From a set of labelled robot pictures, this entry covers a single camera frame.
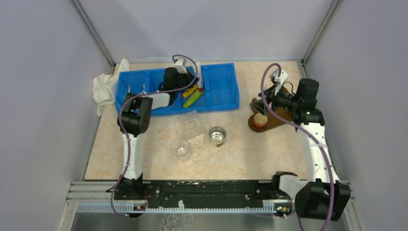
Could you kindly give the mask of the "white ceramic cup cork base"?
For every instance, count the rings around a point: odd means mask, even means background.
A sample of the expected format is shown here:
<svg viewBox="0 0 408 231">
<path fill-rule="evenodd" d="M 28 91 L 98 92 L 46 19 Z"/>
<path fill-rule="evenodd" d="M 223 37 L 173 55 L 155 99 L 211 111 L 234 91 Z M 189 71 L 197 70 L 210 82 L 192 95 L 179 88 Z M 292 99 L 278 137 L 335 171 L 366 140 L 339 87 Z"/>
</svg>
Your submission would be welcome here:
<svg viewBox="0 0 408 231">
<path fill-rule="evenodd" d="M 257 113 L 254 115 L 254 125 L 258 128 L 261 128 L 266 125 L 268 122 L 268 117 L 261 113 Z"/>
</svg>

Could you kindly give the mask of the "yellow green tube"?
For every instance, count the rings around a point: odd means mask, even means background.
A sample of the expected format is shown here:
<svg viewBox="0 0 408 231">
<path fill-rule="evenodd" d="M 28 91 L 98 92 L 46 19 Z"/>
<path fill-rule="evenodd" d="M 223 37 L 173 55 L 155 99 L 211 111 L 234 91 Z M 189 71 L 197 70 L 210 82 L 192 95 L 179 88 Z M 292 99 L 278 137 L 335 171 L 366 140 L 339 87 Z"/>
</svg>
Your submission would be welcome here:
<svg viewBox="0 0 408 231">
<path fill-rule="evenodd" d="M 191 96 L 188 98 L 188 100 L 183 104 L 183 108 L 189 108 L 192 106 L 192 104 L 194 104 L 202 95 L 203 95 L 203 91 L 201 90 L 195 90 Z"/>
</svg>

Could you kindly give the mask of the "silver metal cup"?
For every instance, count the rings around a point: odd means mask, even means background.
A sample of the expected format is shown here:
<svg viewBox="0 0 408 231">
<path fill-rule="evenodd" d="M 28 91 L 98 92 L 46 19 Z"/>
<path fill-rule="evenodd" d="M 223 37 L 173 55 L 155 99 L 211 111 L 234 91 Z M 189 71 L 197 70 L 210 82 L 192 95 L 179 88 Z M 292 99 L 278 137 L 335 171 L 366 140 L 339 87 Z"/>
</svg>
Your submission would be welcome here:
<svg viewBox="0 0 408 231">
<path fill-rule="evenodd" d="M 216 127 L 210 128 L 208 135 L 209 135 L 211 144 L 213 146 L 219 147 L 223 145 L 226 139 L 227 133 L 222 127 L 216 126 Z"/>
</svg>

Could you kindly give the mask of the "clear glass cup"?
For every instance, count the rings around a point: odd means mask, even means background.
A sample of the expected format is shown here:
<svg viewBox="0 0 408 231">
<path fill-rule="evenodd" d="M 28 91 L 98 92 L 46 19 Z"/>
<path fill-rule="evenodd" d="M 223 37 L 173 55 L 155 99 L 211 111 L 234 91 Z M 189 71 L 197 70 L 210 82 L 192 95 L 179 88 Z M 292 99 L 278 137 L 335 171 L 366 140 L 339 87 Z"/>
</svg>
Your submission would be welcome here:
<svg viewBox="0 0 408 231">
<path fill-rule="evenodd" d="M 179 139 L 171 145 L 171 152 L 177 158 L 187 157 L 190 151 L 190 143 L 187 140 Z"/>
</svg>

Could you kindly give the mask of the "tall white toothpaste tube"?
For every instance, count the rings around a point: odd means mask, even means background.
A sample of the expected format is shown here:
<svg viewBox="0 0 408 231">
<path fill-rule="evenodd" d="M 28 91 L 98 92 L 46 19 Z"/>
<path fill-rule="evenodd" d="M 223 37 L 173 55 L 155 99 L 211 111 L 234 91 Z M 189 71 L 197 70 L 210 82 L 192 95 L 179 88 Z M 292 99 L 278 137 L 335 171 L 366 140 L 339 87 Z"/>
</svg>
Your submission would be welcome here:
<svg viewBox="0 0 408 231">
<path fill-rule="evenodd" d="M 201 70 L 201 62 L 198 61 L 196 63 L 196 66 L 194 68 L 195 74 L 197 76 L 197 88 L 199 91 L 204 90 L 204 84 L 203 84 L 203 77 L 202 77 L 202 70 Z"/>
</svg>

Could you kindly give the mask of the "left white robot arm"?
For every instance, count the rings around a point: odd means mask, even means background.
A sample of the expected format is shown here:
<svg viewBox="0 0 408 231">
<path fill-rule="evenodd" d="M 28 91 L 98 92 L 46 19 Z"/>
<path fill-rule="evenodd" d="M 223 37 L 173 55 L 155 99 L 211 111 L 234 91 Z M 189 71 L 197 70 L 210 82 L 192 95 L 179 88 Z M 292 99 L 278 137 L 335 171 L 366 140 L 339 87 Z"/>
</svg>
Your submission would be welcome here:
<svg viewBox="0 0 408 231">
<path fill-rule="evenodd" d="M 152 110 L 170 106 L 177 99 L 178 92 L 191 89 L 202 80 L 201 69 L 193 68 L 194 73 L 187 70 L 180 73 L 175 67 L 165 69 L 163 82 L 158 90 L 150 93 L 132 92 L 125 96 L 124 104 L 119 111 L 117 123 L 124 140 L 124 166 L 114 190 L 120 187 L 132 199 L 143 196 L 143 171 L 141 168 L 141 143 L 143 133 L 149 127 Z"/>
</svg>

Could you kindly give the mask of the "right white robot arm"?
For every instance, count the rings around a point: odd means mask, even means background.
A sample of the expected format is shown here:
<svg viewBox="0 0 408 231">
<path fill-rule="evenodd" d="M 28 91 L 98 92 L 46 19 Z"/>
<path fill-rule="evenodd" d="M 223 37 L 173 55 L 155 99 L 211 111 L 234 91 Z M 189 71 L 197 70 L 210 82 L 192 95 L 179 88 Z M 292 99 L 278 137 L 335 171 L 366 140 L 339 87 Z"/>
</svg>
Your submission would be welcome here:
<svg viewBox="0 0 408 231">
<path fill-rule="evenodd" d="M 300 218 L 338 221 L 350 197 L 351 189 L 341 183 L 329 156 L 323 113 L 317 108 L 319 83 L 301 79 L 296 94 L 287 93 L 283 82 L 273 79 L 273 86 L 250 105 L 262 114 L 272 113 L 279 121 L 294 125 L 302 142 L 307 165 L 307 180 L 291 172 L 277 172 L 271 193 L 276 198 L 288 195 L 295 202 Z"/>
</svg>

